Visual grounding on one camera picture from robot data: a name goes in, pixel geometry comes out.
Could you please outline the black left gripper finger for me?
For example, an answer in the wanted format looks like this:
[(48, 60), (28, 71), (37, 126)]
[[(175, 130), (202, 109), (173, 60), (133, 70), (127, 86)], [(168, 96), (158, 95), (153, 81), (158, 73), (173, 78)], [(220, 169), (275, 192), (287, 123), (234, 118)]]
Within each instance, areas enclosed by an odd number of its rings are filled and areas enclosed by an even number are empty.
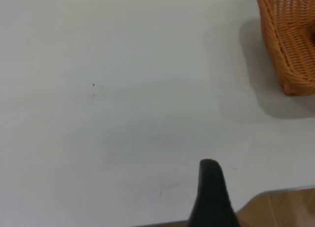
[(203, 159), (199, 165), (198, 191), (189, 227), (238, 227), (223, 171), (219, 163)]

